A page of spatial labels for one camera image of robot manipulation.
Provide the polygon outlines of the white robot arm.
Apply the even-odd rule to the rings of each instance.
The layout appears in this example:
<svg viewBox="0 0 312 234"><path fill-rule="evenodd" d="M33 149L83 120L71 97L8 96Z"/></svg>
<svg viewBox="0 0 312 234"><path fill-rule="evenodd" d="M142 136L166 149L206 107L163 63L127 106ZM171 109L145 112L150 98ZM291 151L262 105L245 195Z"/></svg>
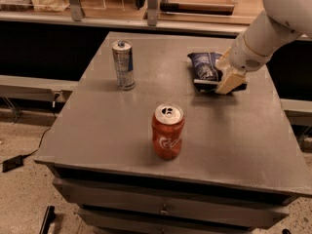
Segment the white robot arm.
<svg viewBox="0 0 312 234"><path fill-rule="evenodd" d="M215 92L226 95L246 82L273 54L301 35L312 36L312 0L262 0L263 11L216 63L222 78Z"/></svg>

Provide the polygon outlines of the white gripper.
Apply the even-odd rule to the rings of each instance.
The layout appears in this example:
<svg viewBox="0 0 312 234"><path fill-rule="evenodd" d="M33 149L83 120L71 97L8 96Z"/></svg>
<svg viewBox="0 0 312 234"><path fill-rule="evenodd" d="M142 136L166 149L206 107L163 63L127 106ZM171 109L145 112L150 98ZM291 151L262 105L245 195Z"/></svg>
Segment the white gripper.
<svg viewBox="0 0 312 234"><path fill-rule="evenodd" d="M217 69L224 70L215 92L227 95L246 82L246 72L259 70L270 59L256 54L246 43L244 33L240 33L215 64Z"/></svg>

